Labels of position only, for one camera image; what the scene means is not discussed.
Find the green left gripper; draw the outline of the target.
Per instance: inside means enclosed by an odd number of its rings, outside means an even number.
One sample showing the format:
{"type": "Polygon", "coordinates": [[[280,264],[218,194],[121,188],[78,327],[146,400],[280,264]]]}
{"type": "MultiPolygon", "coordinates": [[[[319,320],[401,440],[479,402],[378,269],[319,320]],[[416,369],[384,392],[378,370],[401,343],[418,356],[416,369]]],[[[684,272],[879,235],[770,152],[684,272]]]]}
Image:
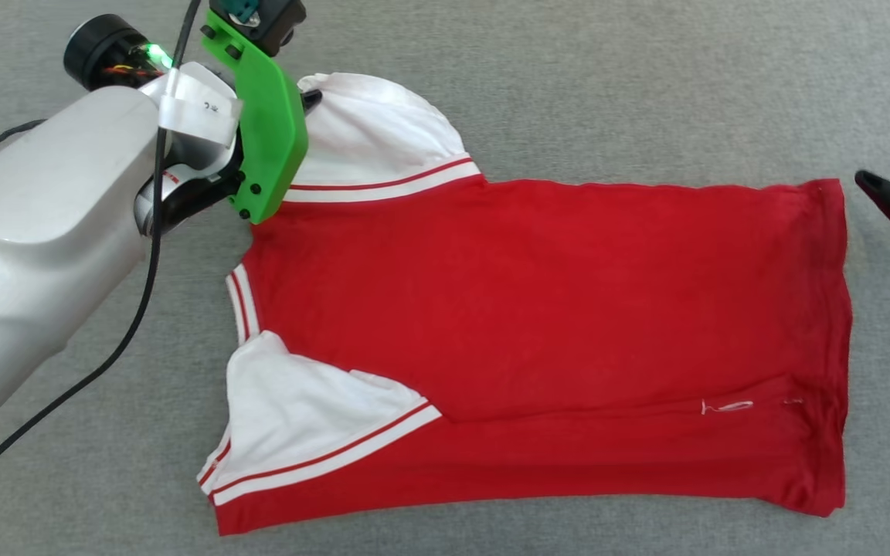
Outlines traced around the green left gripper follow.
{"type": "Polygon", "coordinates": [[[306,117],[324,92],[300,91],[274,57],[306,19],[304,8],[187,10],[177,45],[164,49],[119,15],[97,15],[79,25],[65,46],[63,65],[84,89],[137,89],[158,108],[160,175],[135,200],[146,236],[159,236],[221,201],[241,219],[272,217],[306,158],[306,117]],[[220,76],[184,63],[193,29],[227,70],[220,76]]]}

